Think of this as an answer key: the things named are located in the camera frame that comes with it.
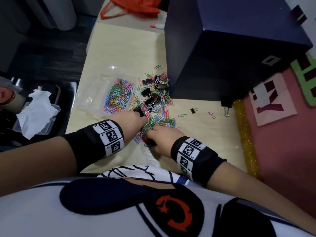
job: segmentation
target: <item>forearm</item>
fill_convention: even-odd
[[[212,175],[207,188],[260,204],[316,235],[316,220],[276,191],[225,162]]]
[[[0,196],[54,179],[73,176],[77,164],[63,137],[0,153]]]

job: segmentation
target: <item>pink card with letter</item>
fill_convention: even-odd
[[[273,75],[263,84],[266,92],[261,92],[260,96],[257,96],[253,90],[249,92],[258,126],[297,114],[281,73]],[[260,107],[262,103],[260,100],[264,98],[268,98],[270,103]]]

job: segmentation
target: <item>gold glitter border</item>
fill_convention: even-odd
[[[234,101],[234,107],[248,174],[256,179],[262,180],[258,158],[251,135],[251,128],[246,115],[244,100],[240,99]]]

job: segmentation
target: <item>white tissue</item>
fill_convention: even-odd
[[[30,140],[44,129],[51,117],[57,115],[58,110],[51,106],[48,99],[50,95],[49,91],[42,91],[42,87],[38,87],[29,95],[33,98],[32,102],[16,115],[25,138]]]

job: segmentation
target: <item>person's left arm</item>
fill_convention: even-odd
[[[124,143],[131,141],[148,121],[146,117],[140,117],[138,112],[133,111],[119,112],[110,119],[113,120],[112,124],[118,126],[122,138],[124,137],[122,139]],[[116,128],[110,129],[112,130],[114,135],[116,133],[119,135]],[[63,137],[54,137],[2,152],[0,153],[0,196],[47,181],[74,176],[107,154],[109,152],[106,152],[105,139],[99,137],[93,125]]]

